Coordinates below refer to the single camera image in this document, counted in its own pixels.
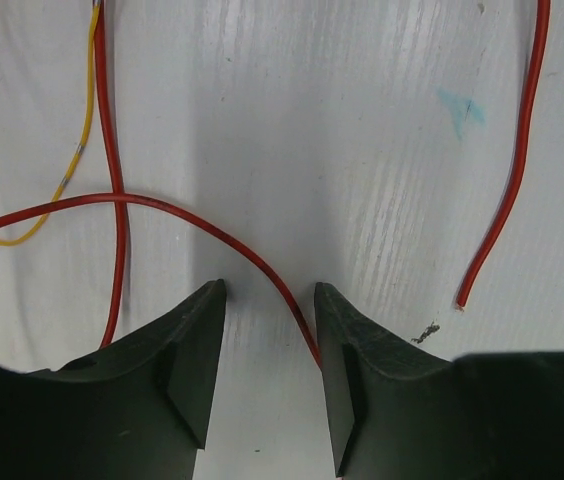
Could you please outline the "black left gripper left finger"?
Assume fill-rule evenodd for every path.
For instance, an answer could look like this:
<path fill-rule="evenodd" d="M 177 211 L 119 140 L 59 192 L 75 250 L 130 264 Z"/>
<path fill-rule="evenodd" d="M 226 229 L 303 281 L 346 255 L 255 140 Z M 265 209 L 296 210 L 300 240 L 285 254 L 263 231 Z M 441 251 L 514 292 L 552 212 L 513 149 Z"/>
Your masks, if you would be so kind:
<path fill-rule="evenodd" d="M 189 479 L 204 448 L 226 286 L 59 370 L 0 366 L 0 479 Z"/>

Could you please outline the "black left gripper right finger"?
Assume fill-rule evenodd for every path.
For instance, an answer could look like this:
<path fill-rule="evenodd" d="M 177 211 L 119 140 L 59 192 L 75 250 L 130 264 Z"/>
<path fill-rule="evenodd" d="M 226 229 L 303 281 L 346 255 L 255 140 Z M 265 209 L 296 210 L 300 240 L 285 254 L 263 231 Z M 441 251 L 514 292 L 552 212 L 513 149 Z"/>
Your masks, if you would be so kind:
<path fill-rule="evenodd" d="M 334 286 L 314 309 L 343 479 L 564 479 L 564 352 L 431 355 Z"/>

